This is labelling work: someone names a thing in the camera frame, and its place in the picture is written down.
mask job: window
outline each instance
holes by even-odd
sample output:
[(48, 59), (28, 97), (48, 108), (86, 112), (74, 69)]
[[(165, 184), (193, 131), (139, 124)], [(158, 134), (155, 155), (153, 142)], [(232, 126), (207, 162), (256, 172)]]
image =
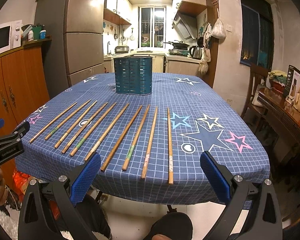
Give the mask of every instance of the window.
[(166, 8), (139, 7), (139, 48), (165, 48)]
[(242, 49), (240, 63), (251, 63), (271, 70), (273, 22), (270, 4), (265, 0), (241, 0)]

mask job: wok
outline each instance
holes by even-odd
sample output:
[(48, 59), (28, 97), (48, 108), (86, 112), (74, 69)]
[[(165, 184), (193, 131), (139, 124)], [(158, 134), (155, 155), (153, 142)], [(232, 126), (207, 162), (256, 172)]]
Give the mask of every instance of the wok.
[(177, 42), (168, 41), (168, 42), (164, 42), (164, 43), (171, 44), (174, 49), (188, 49), (188, 47), (189, 47), (189, 45), (183, 43), (183, 41), (177, 41)]

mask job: electric kettle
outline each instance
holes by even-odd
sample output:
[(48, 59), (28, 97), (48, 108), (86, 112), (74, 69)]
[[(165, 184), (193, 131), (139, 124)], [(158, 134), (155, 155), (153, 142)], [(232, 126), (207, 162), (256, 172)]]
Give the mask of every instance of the electric kettle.
[(195, 59), (201, 59), (201, 57), (202, 57), (202, 49), (199, 48), (198, 46), (192, 46), (189, 49), (189, 53), (190, 53), (191, 57), (195, 58)]

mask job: faucet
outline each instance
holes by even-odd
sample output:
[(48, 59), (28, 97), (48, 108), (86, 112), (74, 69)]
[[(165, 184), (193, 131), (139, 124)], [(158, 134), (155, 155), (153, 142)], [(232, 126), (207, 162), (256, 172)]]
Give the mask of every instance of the faucet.
[(111, 54), (111, 51), (109, 52), (109, 45), (110, 45), (110, 42), (108, 41), (108, 44), (107, 44), (107, 55)]

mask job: tablecloth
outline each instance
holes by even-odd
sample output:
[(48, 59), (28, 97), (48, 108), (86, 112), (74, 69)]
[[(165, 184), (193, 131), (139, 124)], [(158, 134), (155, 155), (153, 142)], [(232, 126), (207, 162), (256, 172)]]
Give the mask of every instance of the tablecloth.
[[(198, 77), (153, 73), (152, 94), (145, 96), (117, 94), (114, 83), (114, 73), (91, 76), (34, 111), (27, 118), (31, 127), (22, 139), (25, 152), (16, 158), (17, 169), (45, 181), (55, 180), (60, 175), (68, 174), (73, 167), (84, 162), (86, 154), (111, 121), (126, 103), (130, 103), (97, 150), (103, 163), (138, 107), (143, 105), (106, 172), (99, 171), (93, 182), (93, 185), (102, 192), (148, 203), (217, 202), (216, 195), (200, 168), (199, 158), (204, 150), (209, 150), (216, 161), (226, 165), (232, 174), (240, 174), (244, 178), (258, 183), (268, 178), (269, 159), (258, 139), (240, 116)], [(54, 127), (88, 99), (91, 99), (89, 104), (67, 121), (49, 140), (44, 140), (44, 137)], [(98, 100), (95, 106), (72, 130), (60, 147), (55, 149), (54, 145), (60, 137), (95, 100)], [(53, 123), (32, 144), (29, 143), (29, 140), (37, 132), (74, 102), (77, 102), (76, 106)], [(108, 105), (63, 155), (61, 150), (66, 143), (105, 102), (108, 102)], [(69, 154), (77, 142), (114, 102), (117, 102), (116, 106), (98, 125), (74, 157), (70, 157)], [(122, 171), (127, 151), (148, 104), (151, 107), (129, 167), (127, 171)], [(158, 106), (158, 116), (148, 170), (146, 179), (141, 180), (141, 171), (156, 106)], [(170, 109), (172, 128), (173, 185), (168, 185), (167, 107)]]

